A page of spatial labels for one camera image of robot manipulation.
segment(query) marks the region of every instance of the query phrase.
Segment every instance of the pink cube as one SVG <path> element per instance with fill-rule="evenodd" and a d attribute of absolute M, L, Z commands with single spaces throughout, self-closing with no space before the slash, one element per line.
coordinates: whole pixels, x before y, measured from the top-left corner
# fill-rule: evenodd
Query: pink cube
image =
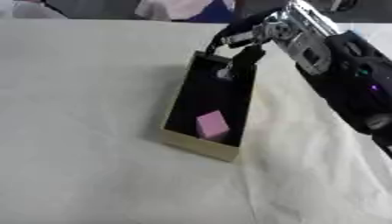
<path fill-rule="evenodd" d="M 197 118 L 197 131 L 200 138 L 219 142 L 230 131 L 222 113 L 219 110 Z"/>

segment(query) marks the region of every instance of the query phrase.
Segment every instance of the white tablecloth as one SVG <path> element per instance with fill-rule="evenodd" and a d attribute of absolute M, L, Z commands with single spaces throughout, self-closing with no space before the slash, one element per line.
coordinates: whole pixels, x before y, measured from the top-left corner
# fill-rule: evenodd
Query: white tablecloth
<path fill-rule="evenodd" d="M 390 55 L 389 27 L 356 29 Z M 392 223 L 391 162 L 274 45 L 235 163 L 159 143 L 188 60 L 220 28 L 0 21 L 0 222 Z"/>

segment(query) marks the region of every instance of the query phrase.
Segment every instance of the purple light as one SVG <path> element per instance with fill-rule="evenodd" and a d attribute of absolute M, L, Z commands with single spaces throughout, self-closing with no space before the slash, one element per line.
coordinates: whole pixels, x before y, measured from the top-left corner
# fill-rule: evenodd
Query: purple light
<path fill-rule="evenodd" d="M 378 87 L 377 87 L 376 85 L 372 85 L 372 89 L 373 89 L 374 91 L 377 91 L 377 90 L 378 90 Z"/>

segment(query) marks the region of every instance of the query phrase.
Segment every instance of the open box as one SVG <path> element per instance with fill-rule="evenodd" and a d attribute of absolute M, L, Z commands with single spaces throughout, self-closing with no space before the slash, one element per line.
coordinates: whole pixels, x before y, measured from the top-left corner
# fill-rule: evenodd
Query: open box
<path fill-rule="evenodd" d="M 256 76 L 256 66 L 243 68 L 233 80 L 220 80 L 218 70 L 230 59 L 196 52 L 184 83 L 162 124 L 163 141 L 201 155 L 233 161 L 239 153 L 242 134 Z M 200 139 L 196 118 L 219 110 L 230 131 L 220 142 Z"/>

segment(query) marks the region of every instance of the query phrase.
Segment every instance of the blue object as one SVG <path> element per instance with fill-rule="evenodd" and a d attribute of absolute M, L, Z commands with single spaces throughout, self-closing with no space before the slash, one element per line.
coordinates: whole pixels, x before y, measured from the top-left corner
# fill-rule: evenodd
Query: blue object
<path fill-rule="evenodd" d="M 191 23 L 226 24 L 232 22 L 234 19 L 235 14 L 228 9 L 222 0 L 214 0 L 206 8 L 204 8 L 200 14 L 190 17 L 184 21 Z"/>

